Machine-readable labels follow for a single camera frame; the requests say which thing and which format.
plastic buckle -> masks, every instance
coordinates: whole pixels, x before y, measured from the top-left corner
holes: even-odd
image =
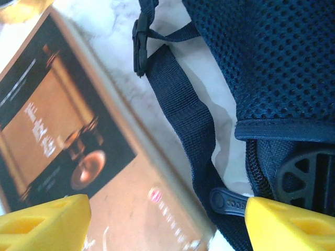
[[[141,13],[132,29],[134,72],[136,72],[139,77],[144,76],[147,70],[147,40],[149,25],[148,15]]]
[[[276,174],[280,202],[335,216],[335,149],[289,157]]]

yellow object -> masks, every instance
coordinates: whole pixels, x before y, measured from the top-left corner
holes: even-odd
[[[24,22],[45,11],[53,0],[12,0],[0,6],[0,22]]]
[[[90,220],[87,195],[0,216],[0,251],[80,251]]]
[[[335,250],[335,218],[264,198],[249,198],[245,223],[254,251]]]

black zipper pull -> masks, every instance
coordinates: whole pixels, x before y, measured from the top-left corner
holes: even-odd
[[[209,194],[209,201],[216,213],[237,215],[244,217],[248,197],[229,191],[227,188],[217,187]]]

brown book cover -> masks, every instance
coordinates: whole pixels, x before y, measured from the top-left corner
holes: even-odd
[[[90,198],[83,250],[206,250],[213,232],[73,26],[48,8],[0,75],[7,212]]]

white marble table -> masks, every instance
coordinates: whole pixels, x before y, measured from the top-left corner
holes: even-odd
[[[56,0],[54,6],[73,20],[133,109],[167,152],[185,182],[192,187],[191,171],[181,143],[160,109],[146,77],[133,72],[131,31],[138,18],[138,0]],[[170,34],[190,21],[181,0],[160,0],[152,29]],[[0,71],[6,66],[38,17],[24,24],[0,25]],[[162,41],[148,41],[154,52]],[[251,194],[244,170],[245,143],[234,138],[236,103],[202,38],[170,44],[200,99],[215,122],[217,145],[212,160],[231,190]],[[232,250],[217,234],[210,250]]]

